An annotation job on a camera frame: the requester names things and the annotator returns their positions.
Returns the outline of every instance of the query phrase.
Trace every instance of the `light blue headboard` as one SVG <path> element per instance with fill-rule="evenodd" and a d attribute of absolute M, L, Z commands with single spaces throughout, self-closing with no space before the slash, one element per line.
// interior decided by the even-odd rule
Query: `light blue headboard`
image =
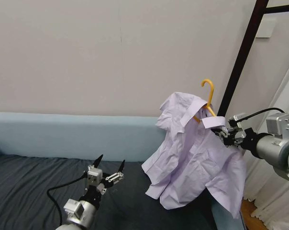
<path fill-rule="evenodd" d="M 145 161 L 165 138 L 156 117 L 0 113 L 0 152 Z"/>

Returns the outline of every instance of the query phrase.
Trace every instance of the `black wire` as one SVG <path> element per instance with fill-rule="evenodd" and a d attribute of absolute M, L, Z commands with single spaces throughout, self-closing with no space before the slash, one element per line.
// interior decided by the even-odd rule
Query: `black wire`
<path fill-rule="evenodd" d="M 249 116 L 246 116 L 246 117 L 244 117 L 244 118 L 241 118 L 241 119 L 237 120 L 236 123 L 241 122 L 241 121 L 244 121 L 244 120 L 247 120 L 247 119 L 249 119 L 249 118 L 251 118 L 251 117 L 253 117 L 253 116 L 256 116 L 256 115 L 258 115 L 258 114 L 262 114 L 262 113 L 267 112 L 267 111 L 270 111 L 270 110 L 277 110 L 277 111 L 279 111 L 279 112 L 281 112 L 281 113 L 284 113 L 284 111 L 281 110 L 281 109 L 279 109 L 279 108 L 263 109 L 263 110 L 260 110 L 260 111 L 258 111 L 258 112 L 256 112 L 256 113 L 253 113 L 253 114 L 251 114 L 251 115 L 249 115 Z"/>
<path fill-rule="evenodd" d="M 58 214 L 59 214 L 59 226 L 61 226 L 63 224 L 62 212 L 60 210 L 60 207 L 59 207 L 57 201 L 51 196 L 50 191 L 58 189 L 58 188 L 62 188 L 62 187 L 65 187 L 65 186 L 68 186 L 68 185 L 73 184 L 73 183 L 75 183 L 77 181 L 80 181 L 80 180 L 82 180 L 82 179 L 84 179 L 86 177 L 87 177 L 87 174 L 86 174 L 86 172 L 84 172 L 84 174 L 81 177 L 79 177 L 79 178 L 77 178 L 77 179 L 75 179 L 75 180 L 73 180 L 71 182 L 68 182 L 68 183 L 53 187 L 53 188 L 49 188 L 47 190 L 47 196 L 53 201 L 53 203 L 55 204 L 55 206 L 57 208 L 57 211 L 58 211 Z"/>

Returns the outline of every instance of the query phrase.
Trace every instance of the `plastic hanger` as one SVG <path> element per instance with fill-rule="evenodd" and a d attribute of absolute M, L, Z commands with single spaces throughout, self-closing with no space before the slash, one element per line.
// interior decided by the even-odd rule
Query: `plastic hanger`
<path fill-rule="evenodd" d="M 213 83 L 211 80 L 209 79 L 204 79 L 202 82 L 201 82 L 201 86 L 203 87 L 205 83 L 208 83 L 210 86 L 211 86 L 211 91 L 210 91 L 210 96 L 208 98 L 208 101 L 207 101 L 207 104 L 205 106 L 203 106 L 204 109 L 207 109 L 211 115 L 213 116 L 216 116 L 215 112 L 212 110 L 211 108 L 211 99 L 212 99 L 212 95 L 213 95 L 213 90 L 214 90 L 214 86 L 213 86 Z M 195 115 L 193 116 L 193 118 L 198 122 L 200 123 L 200 119 L 198 119 Z"/>

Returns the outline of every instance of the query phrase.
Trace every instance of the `dark gray bedsheet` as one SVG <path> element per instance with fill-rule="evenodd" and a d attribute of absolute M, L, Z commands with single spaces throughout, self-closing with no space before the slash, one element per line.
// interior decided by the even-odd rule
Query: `dark gray bedsheet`
<path fill-rule="evenodd" d="M 82 175 L 92 161 L 63 158 L 0 156 L 0 230 L 54 230 L 57 210 L 46 195 L 50 187 Z M 119 162 L 101 162 L 106 173 L 115 172 Z M 150 180 L 141 163 L 127 162 L 124 180 L 102 197 L 93 230 L 212 230 L 216 229 L 207 194 L 183 208 L 165 210 L 158 200 L 145 195 Z M 52 191 L 63 207 L 69 199 L 83 195 L 86 181 Z M 66 215 L 62 209 L 63 220 Z"/>

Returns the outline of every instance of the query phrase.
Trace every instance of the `clothes rack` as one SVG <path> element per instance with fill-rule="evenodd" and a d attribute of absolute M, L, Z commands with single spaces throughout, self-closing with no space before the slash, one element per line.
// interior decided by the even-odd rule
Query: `clothes rack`
<path fill-rule="evenodd" d="M 256 0 L 255 7 L 253 9 L 231 76 L 229 78 L 226 90 L 222 98 L 222 102 L 218 111 L 218 116 L 225 116 L 228 110 L 264 14 L 289 12 L 289 5 L 267 7 L 268 2 L 269 0 Z"/>

